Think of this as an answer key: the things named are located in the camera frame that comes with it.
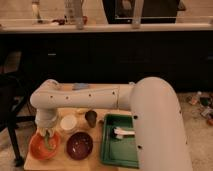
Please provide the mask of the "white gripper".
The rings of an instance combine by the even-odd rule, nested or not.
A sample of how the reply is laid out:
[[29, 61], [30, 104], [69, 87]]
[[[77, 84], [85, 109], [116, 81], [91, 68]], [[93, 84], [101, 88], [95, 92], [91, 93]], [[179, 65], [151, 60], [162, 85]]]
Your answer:
[[58, 122], [58, 111], [56, 109], [38, 109], [36, 112], [35, 123], [37, 131], [41, 136], [49, 133], [54, 134], [54, 128]]

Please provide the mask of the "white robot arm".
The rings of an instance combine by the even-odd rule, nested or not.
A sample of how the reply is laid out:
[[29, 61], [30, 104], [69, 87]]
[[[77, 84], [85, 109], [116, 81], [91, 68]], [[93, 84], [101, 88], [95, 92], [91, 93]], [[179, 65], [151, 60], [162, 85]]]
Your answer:
[[40, 128], [55, 126], [59, 108], [127, 110], [132, 114], [141, 171], [193, 171], [176, 92], [161, 78], [71, 91], [49, 79], [32, 93], [30, 103], [37, 109]]

